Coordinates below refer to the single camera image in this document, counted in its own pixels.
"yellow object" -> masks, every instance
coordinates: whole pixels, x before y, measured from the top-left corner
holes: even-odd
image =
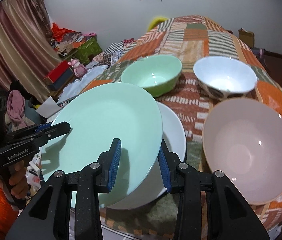
[[[165,22],[166,20],[168,20],[168,18],[165,18],[165,17],[155,17],[155,18],[151,21],[151,23],[150,23],[150,25],[149,25],[149,27],[148,27],[148,32],[149,32],[150,30],[152,30],[154,27],[158,26],[160,23]]]

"curtain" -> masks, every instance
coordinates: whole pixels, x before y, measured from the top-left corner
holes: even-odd
[[[13,80],[39,101],[49,93],[43,78],[61,59],[49,44],[50,24],[42,0],[3,0],[0,3],[0,87]]]

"bowl with dark pattern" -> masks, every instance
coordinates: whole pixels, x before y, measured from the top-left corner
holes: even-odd
[[[194,64],[193,71],[209,97],[220,101],[244,97],[254,90],[258,81],[249,65],[230,57],[201,58]]]

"striped blanket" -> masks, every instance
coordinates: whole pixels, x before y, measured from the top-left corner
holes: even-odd
[[[199,15],[169,19],[132,43],[124,55],[84,90],[107,82],[120,82],[125,68],[139,57],[173,54],[183,65],[175,89],[159,98],[180,118],[187,138],[187,163],[205,171],[202,154],[202,128],[216,102],[199,87],[193,64],[212,55],[233,57],[251,66],[258,84],[249,97],[282,115],[282,88],[273,81],[250,48],[211,19]],[[155,234],[172,238],[177,216],[178,196],[164,195],[154,202],[131,211],[102,209],[102,222],[108,227],[135,235]],[[282,223],[282,195],[271,203],[252,206],[267,230]],[[207,237],[207,208],[202,195],[202,238]]]

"hand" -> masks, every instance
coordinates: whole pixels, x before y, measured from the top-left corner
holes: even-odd
[[[11,194],[16,198],[25,198],[28,193],[28,183],[25,177],[26,168],[24,162],[20,161],[14,165],[16,172],[10,177],[9,184],[14,186]],[[0,188],[3,188],[3,182],[0,180]]]

